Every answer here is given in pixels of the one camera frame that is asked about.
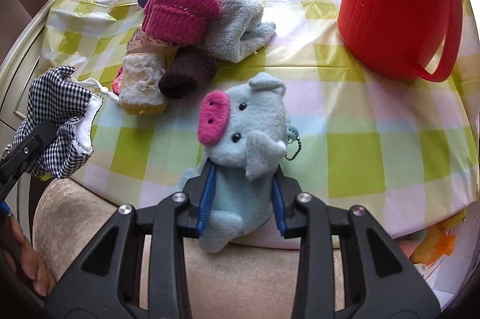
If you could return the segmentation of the person's left hand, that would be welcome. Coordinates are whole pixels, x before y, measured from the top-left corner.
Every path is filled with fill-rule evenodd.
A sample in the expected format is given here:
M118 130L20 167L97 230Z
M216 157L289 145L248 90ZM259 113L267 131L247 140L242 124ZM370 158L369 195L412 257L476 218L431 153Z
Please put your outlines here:
M40 254L33 249L32 244L24 235L20 223L14 217L8 217L7 220L10 232L20 247L22 270L32 281L35 292L42 297L46 297L55 286L55 279Z

